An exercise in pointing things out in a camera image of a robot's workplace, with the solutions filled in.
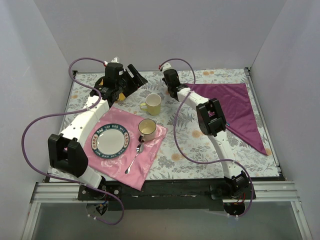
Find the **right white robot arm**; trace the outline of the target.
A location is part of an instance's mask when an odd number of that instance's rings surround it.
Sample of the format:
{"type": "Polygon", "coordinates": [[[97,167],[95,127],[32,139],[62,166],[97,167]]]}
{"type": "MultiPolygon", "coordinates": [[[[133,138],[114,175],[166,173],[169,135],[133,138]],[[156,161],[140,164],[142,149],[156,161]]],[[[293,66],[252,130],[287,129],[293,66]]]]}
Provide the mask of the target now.
{"type": "Polygon", "coordinates": [[[198,125],[201,132],[213,144],[218,160],[212,163],[221,163],[224,180],[226,181],[227,195],[237,199],[250,191],[250,198],[254,197],[252,180],[247,170],[236,160],[226,133],[226,118],[220,102],[216,98],[206,98],[194,92],[186,84],[180,83],[178,72],[172,67],[161,66],[163,81],[167,86],[169,95],[180,102],[179,110],[183,104],[188,105],[197,113],[198,125]]]}

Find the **purple cloth napkin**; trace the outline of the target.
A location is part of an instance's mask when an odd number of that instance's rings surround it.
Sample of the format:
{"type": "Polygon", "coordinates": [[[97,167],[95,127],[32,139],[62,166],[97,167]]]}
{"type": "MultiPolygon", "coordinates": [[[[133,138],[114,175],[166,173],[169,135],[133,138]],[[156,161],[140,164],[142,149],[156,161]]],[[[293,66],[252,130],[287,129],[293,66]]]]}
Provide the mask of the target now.
{"type": "Polygon", "coordinates": [[[267,155],[244,83],[187,84],[202,97],[219,100],[227,129],[263,155],[267,155]]]}

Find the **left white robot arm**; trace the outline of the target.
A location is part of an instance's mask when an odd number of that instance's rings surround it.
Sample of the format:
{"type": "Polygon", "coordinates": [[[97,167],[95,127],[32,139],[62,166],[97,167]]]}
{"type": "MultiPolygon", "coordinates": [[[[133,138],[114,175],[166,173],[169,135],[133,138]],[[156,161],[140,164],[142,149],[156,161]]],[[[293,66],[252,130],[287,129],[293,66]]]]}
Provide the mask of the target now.
{"type": "Polygon", "coordinates": [[[124,69],[117,58],[103,64],[105,74],[94,84],[82,112],[60,134],[52,134],[48,138],[50,166],[89,185],[89,194],[95,200],[106,196],[106,187],[102,184],[105,179],[89,166],[85,142],[120,95],[128,97],[148,82],[132,64],[124,69]]]}

